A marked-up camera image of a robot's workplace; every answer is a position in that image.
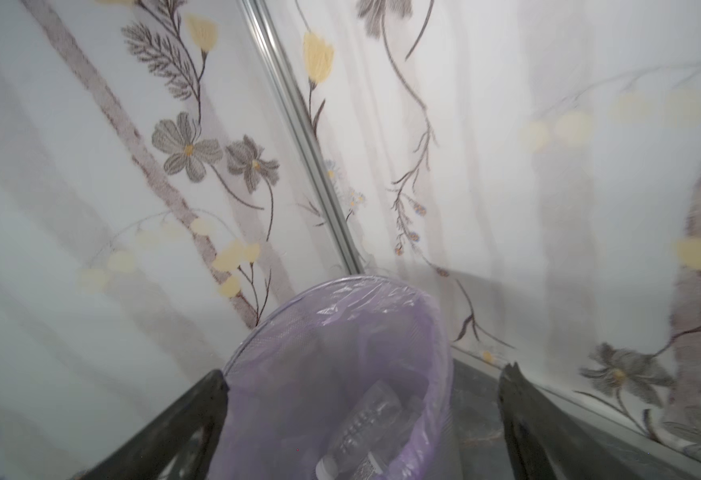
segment bottle cap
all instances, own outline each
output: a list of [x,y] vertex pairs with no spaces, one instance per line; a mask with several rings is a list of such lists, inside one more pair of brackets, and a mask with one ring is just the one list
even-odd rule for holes
[[337,464],[331,456],[323,456],[316,464],[316,478],[318,480],[335,480],[338,473]]
[[367,454],[367,458],[369,458],[369,463],[372,464],[372,468],[375,469],[375,473],[377,475],[382,475],[383,474],[383,466],[381,465],[382,462],[380,462],[380,460],[377,458],[377,456],[375,456],[374,453],[369,452]]

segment metal rod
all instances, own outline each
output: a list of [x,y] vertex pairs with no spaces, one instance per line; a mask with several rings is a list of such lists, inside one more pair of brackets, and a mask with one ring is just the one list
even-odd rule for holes
[[308,177],[316,191],[318,203],[326,216],[337,249],[348,274],[364,272],[358,250],[345,222],[345,214],[334,187],[326,175],[324,158],[318,147],[313,127],[302,103],[298,83],[291,73],[287,56],[278,40],[268,9],[262,0],[241,0],[244,16],[260,57],[275,89],[280,106],[287,117],[292,136],[307,168]]

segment leaf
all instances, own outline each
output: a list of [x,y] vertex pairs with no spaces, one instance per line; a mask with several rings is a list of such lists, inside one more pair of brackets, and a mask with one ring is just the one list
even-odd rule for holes
[[166,78],[167,89],[173,97],[185,100],[195,96],[197,80],[177,41],[168,35],[151,32],[143,23],[126,26],[122,33],[129,53],[147,64],[149,73]]
[[463,328],[460,329],[460,334],[455,339],[455,342],[459,342],[463,339],[466,332],[468,331],[468,324],[471,323],[471,320],[473,320],[473,315],[470,315],[468,316],[468,318],[465,319],[465,321],[463,322]]

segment trash bag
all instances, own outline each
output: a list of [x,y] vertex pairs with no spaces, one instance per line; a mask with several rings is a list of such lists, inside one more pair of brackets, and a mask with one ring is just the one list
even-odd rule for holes
[[223,371],[228,416],[210,480],[309,480],[330,437],[378,380],[423,400],[385,480],[460,479],[451,428],[453,364],[436,302],[396,280],[316,286],[263,321]]

